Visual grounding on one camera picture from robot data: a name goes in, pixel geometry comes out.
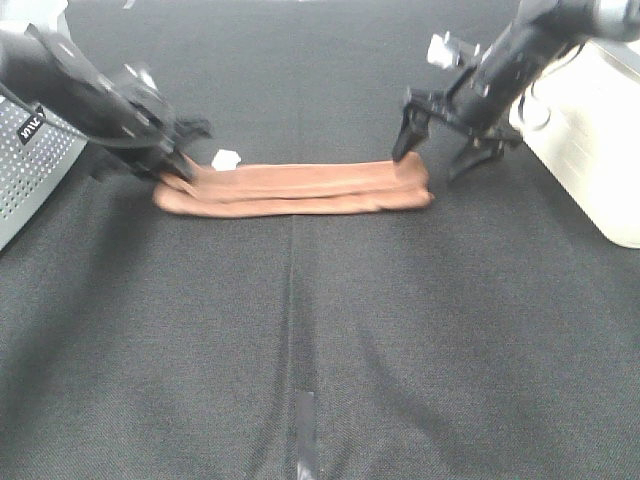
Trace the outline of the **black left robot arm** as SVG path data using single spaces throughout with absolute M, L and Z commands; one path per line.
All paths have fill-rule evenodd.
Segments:
M 211 136 L 208 120 L 178 116 L 145 67 L 108 77 L 70 39 L 33 24 L 1 32 L 1 92 L 29 113 L 53 112 L 102 148 L 109 168 L 141 178 L 192 180 L 185 149 Z

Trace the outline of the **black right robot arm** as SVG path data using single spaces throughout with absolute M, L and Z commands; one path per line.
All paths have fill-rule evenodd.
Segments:
M 467 139 L 450 164 L 451 179 L 498 159 L 523 141 L 508 120 L 512 104 L 550 64 L 591 39 L 638 38 L 636 1 L 522 1 L 487 49 L 450 33 L 433 35 L 428 63 L 459 75 L 442 91 L 408 90 L 392 158 L 400 161 L 426 140 L 437 119 Z

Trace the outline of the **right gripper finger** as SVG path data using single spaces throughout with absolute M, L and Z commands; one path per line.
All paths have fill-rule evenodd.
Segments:
M 430 115 L 417 107 L 403 110 L 401 128 L 392 148 L 392 159 L 400 162 L 429 136 Z
M 502 140 L 473 138 L 470 139 L 452 160 L 448 169 L 448 180 L 455 181 L 473 168 L 500 159 L 504 155 L 505 145 Z

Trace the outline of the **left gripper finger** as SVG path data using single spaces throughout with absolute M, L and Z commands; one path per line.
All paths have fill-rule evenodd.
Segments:
M 194 179 L 193 162 L 180 150 L 174 149 L 159 161 L 159 173 L 173 175 L 186 182 Z

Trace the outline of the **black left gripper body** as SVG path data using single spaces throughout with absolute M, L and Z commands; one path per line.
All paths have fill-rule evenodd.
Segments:
M 208 119 L 178 115 L 160 92 L 153 93 L 127 74 L 117 75 L 113 87 L 132 109 L 133 119 L 121 124 L 121 138 L 106 136 L 94 175 L 163 175 L 159 161 L 165 154 L 174 149 L 185 154 L 191 144 L 212 137 Z

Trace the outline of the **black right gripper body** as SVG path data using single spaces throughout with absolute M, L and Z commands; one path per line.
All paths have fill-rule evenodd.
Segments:
M 482 80 L 481 70 L 468 67 L 446 90 L 409 88 L 403 110 L 417 107 L 431 118 L 473 138 L 498 139 L 516 146 L 522 134 L 512 127 L 507 112 L 522 86 L 504 80 Z

